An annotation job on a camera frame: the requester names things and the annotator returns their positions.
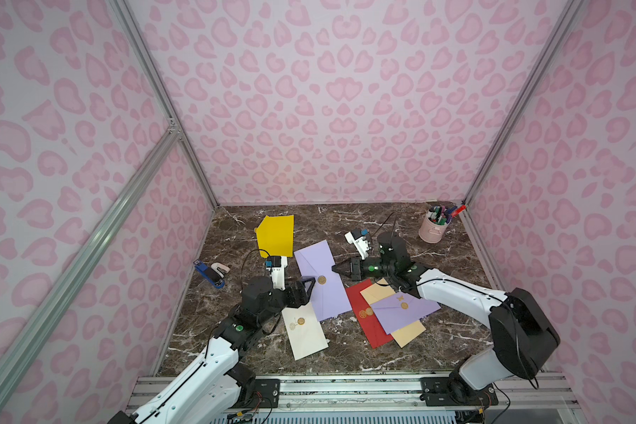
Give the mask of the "yellow envelope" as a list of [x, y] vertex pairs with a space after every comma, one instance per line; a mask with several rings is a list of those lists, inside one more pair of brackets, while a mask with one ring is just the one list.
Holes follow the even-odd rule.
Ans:
[[294, 216], [265, 217], [255, 229], [259, 254], [292, 257], [294, 240]]

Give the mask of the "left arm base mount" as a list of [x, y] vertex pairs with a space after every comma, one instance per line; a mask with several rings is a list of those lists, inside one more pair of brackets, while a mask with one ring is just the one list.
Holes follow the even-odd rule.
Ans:
[[238, 363], [216, 382], [213, 395], [223, 395], [227, 409], [277, 408], [280, 380], [258, 378], [252, 369]]

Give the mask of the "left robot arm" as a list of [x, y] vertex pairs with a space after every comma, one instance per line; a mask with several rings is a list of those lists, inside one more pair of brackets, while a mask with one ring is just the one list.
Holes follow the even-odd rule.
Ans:
[[316, 280], [276, 288], [270, 277], [243, 287], [241, 302], [211, 332], [207, 346], [181, 374], [134, 413], [116, 413], [111, 423], [209, 423], [252, 397], [255, 373], [241, 362], [265, 336], [264, 325], [287, 308], [309, 303]]

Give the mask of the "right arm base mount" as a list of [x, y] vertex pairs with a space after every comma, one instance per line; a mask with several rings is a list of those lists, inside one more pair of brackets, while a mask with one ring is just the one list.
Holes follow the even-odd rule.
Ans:
[[474, 390], [459, 379], [450, 376], [424, 377], [420, 380], [426, 406], [434, 407], [483, 407], [498, 406], [499, 400], [493, 385]]

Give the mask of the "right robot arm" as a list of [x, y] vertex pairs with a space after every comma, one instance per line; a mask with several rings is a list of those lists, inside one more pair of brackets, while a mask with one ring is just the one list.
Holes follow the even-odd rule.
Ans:
[[520, 288], [498, 291], [455, 279], [414, 261], [397, 233], [372, 240], [365, 231], [348, 231], [346, 241], [359, 254], [333, 266], [337, 274], [366, 279], [401, 303], [434, 301], [465, 314], [491, 332], [493, 345], [460, 362], [450, 374], [449, 392], [467, 398], [510, 376], [534, 383], [561, 339], [533, 295]]

